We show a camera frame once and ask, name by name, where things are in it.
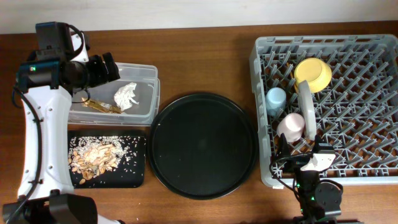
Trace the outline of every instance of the light blue cup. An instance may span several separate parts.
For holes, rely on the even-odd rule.
[[[266,95],[267,114],[276,116],[279,109],[284,110],[286,104],[286,93],[279,87],[271,88]]]

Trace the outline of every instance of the white crumpled tissue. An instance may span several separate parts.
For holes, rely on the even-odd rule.
[[[136,95],[134,94],[134,90],[136,89],[137,83],[129,83],[124,87],[119,88],[119,90],[114,94],[114,101],[118,104],[121,111],[129,109],[132,107],[132,103],[138,104],[137,101],[132,98]]]

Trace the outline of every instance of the black tray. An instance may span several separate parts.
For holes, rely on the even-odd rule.
[[[122,147],[126,147],[127,145],[130,147],[129,152],[126,154],[126,156],[130,156],[131,159],[129,160],[129,162],[126,162],[126,158],[123,157],[116,171],[106,171],[104,174],[101,174],[98,177],[92,178],[91,180],[86,180],[84,184],[79,184],[79,181],[83,178],[82,174],[72,172],[72,170],[69,169],[70,177],[74,188],[130,188],[139,187],[143,183],[146,151],[146,138],[144,132],[138,130],[120,131],[108,129],[69,131],[68,151],[70,150],[70,141],[73,137],[79,138],[86,136],[129,136],[130,139],[124,138],[124,143],[121,142],[121,145]],[[134,138],[136,138],[135,141],[137,141],[137,147],[133,146],[132,142],[134,141]]]
[[[248,115],[211,93],[169,104],[152,123],[148,145],[157,178],[171,191],[199,200],[237,189],[249,177],[259,150]]]

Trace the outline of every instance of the wooden table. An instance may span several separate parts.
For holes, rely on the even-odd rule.
[[[256,121],[249,54],[258,37],[270,35],[394,34],[398,21],[301,24],[202,29],[88,32],[90,55],[111,52],[117,62],[155,65],[160,107],[187,93],[209,91],[230,98]],[[19,64],[37,48],[34,34],[0,35],[0,202],[15,202],[24,163],[24,112],[11,104]],[[71,126],[70,129],[103,128]],[[183,198],[166,189],[146,165],[137,189],[87,189],[100,214],[126,223],[282,223],[300,215],[289,190],[272,190],[260,179],[259,164],[238,190],[214,200]],[[398,185],[345,187],[340,220],[397,223]]]

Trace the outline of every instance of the yellow cup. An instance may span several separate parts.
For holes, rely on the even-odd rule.
[[[331,69],[329,65],[317,58],[308,58],[300,62],[294,70],[296,85],[306,80],[312,93],[317,93],[330,83]]]

